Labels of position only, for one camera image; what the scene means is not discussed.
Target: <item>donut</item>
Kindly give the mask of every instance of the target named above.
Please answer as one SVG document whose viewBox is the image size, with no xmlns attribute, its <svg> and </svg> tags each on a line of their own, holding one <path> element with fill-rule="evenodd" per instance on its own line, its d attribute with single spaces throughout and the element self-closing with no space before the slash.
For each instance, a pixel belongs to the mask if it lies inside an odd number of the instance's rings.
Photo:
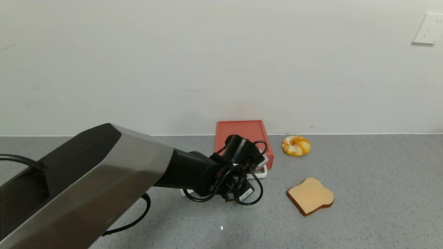
<svg viewBox="0 0 443 249">
<path fill-rule="evenodd" d="M 311 151 L 311 142 L 302 136 L 288 136 L 281 147 L 290 156 L 303 156 Z"/>
</svg>

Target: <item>gray countertop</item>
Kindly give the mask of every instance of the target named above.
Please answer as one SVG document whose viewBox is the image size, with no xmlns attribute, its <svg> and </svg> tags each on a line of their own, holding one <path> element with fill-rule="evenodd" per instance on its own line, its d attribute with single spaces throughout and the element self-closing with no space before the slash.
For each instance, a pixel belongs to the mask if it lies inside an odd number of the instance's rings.
<svg viewBox="0 0 443 249">
<path fill-rule="evenodd" d="M 438 248 L 443 245 L 443 135 L 316 135 L 310 154 L 290 157 L 270 136 L 275 159 L 254 206 L 215 197 L 196 203 L 179 190 L 151 188 L 147 216 L 99 238 L 112 248 Z M 0 153 L 39 159 L 68 137 L 0 137 Z M 210 155 L 212 136 L 158 137 Z M 0 184 L 24 167 L 1 162 Z M 286 191 L 307 177 L 332 190 L 332 207 L 304 217 Z M 113 226 L 144 211 L 137 201 Z"/>
</svg>

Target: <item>silver arm casing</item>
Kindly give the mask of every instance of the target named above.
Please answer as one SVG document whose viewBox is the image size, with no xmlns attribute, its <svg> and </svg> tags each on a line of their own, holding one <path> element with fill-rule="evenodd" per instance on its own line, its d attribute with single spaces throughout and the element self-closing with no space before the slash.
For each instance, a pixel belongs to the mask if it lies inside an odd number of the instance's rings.
<svg viewBox="0 0 443 249">
<path fill-rule="evenodd" d="M 105 158 L 1 240 L 0 249 L 86 249 L 160 179 L 174 149 L 112 126 L 121 137 Z"/>
</svg>

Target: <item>red tray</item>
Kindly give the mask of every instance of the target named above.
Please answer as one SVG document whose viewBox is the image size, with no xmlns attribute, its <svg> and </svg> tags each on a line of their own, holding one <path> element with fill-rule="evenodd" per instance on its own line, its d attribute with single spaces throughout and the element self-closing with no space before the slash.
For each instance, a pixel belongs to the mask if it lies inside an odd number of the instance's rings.
<svg viewBox="0 0 443 249">
<path fill-rule="evenodd" d="M 272 168 L 274 161 L 274 153 L 271 149 L 268 134 L 264 129 L 262 120 L 248 120 L 248 121 L 219 121 L 217 122 L 217 129 L 215 131 L 215 149 L 218 151 L 225 145 L 226 138 L 229 135 L 237 134 L 252 142 L 264 140 L 268 144 L 268 151 L 265 155 L 269 158 L 266 163 L 268 169 Z M 264 144 L 257 144 L 258 148 L 264 150 Z"/>
</svg>

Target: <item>white wall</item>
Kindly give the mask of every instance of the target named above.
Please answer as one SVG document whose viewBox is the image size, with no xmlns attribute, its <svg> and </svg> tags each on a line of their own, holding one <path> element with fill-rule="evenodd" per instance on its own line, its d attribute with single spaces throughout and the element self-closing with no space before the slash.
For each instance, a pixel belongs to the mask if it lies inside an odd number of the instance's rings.
<svg viewBox="0 0 443 249">
<path fill-rule="evenodd" d="M 443 132 L 440 0 L 2 1 L 0 135 Z"/>
</svg>

